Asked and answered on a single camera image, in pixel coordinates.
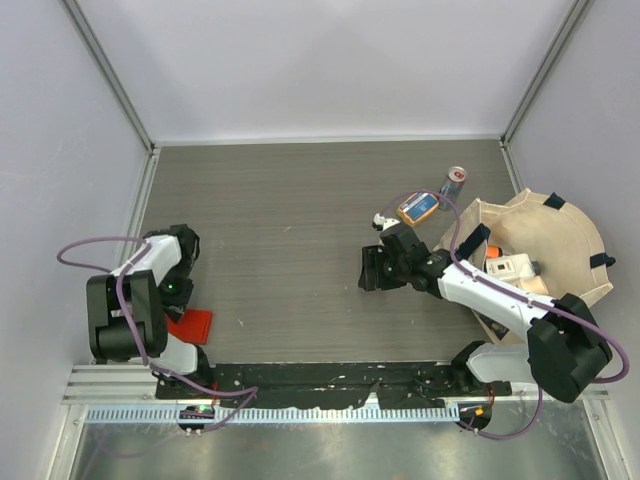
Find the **soda can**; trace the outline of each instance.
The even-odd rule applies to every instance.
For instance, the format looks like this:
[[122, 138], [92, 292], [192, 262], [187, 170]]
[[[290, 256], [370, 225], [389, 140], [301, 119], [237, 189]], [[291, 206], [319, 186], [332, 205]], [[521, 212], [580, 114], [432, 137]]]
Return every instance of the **soda can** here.
[[[467, 181], [467, 172], [462, 167], [451, 167], [447, 172], [447, 176], [444, 179], [444, 184], [440, 189], [440, 195], [444, 195], [449, 200], [455, 203], [458, 200], [460, 191], [464, 182]], [[450, 210], [451, 207], [447, 202], [440, 201], [440, 210]]]

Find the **canvas bag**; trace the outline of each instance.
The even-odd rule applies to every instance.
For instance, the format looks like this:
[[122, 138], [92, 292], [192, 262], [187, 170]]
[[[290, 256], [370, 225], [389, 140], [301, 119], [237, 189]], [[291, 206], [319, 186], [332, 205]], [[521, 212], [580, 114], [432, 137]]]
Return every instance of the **canvas bag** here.
[[[456, 248], [483, 223], [491, 230], [489, 245], [502, 248], [505, 255], [527, 253], [540, 263], [540, 276], [554, 298], [572, 293], [591, 307], [613, 288], [607, 267], [615, 263], [615, 258], [605, 253], [597, 228], [579, 208], [555, 193], [547, 196], [525, 189], [505, 205], [475, 199], [460, 220]], [[455, 224], [434, 250], [449, 250], [454, 229]], [[486, 253], [483, 243], [469, 262], [482, 269]], [[502, 325], [474, 314], [494, 343], [522, 342]]]

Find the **white wall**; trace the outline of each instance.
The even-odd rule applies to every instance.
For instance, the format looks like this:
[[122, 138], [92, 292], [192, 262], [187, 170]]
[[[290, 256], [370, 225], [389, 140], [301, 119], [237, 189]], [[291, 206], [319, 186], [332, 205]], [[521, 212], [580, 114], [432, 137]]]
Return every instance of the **white wall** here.
[[[71, 365], [90, 358], [89, 272], [56, 252], [124, 232], [145, 156], [56, 1], [3, 2], [0, 112], [0, 478], [33, 480]], [[81, 257], [109, 266], [115, 249]]]
[[572, 0], [81, 0], [155, 140], [500, 134]]
[[614, 289], [594, 313], [632, 359], [630, 376], [611, 386], [632, 452], [640, 445], [638, 18], [637, 0], [594, 2], [513, 145], [525, 185], [582, 208], [618, 259], [609, 269]]

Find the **white bottle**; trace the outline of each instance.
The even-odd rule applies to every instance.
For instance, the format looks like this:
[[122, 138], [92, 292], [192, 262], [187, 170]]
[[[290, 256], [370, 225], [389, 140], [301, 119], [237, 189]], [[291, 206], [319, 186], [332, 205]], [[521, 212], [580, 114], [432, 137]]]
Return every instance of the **white bottle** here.
[[504, 282], [526, 280], [540, 274], [540, 265], [532, 262], [526, 253], [488, 258], [486, 268], [489, 275]]

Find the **black velcro strap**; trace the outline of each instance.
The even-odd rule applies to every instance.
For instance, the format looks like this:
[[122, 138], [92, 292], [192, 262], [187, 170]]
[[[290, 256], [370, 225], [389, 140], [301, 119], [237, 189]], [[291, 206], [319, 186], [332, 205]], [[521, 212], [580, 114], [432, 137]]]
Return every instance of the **black velcro strap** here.
[[461, 260], [467, 260], [480, 245], [486, 242], [491, 235], [491, 230], [484, 223], [481, 223], [471, 232], [471, 235], [460, 244], [456, 250], [456, 255]]
[[611, 265], [616, 263], [616, 258], [610, 257], [606, 253], [596, 253], [591, 256], [589, 263], [591, 264], [591, 268], [596, 268], [601, 265], [606, 265], [607, 268], [609, 268]]
[[567, 202], [565, 202], [562, 197], [556, 195], [556, 192], [553, 192], [549, 195], [549, 198], [547, 198], [543, 205], [560, 210], [565, 203]]

